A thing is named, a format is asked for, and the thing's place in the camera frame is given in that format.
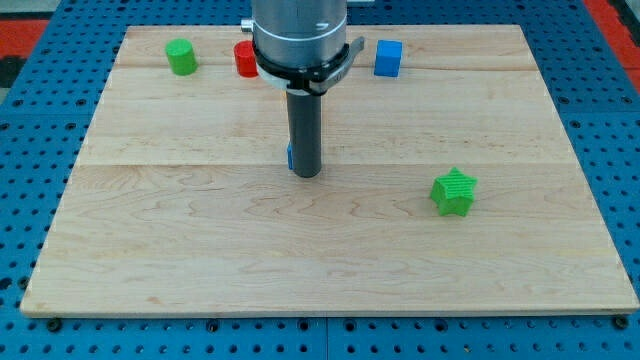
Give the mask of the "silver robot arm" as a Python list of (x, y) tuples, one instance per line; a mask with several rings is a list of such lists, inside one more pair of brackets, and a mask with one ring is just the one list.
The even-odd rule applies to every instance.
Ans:
[(253, 42), (268, 61), (315, 67), (346, 43), (346, 0), (252, 0)]

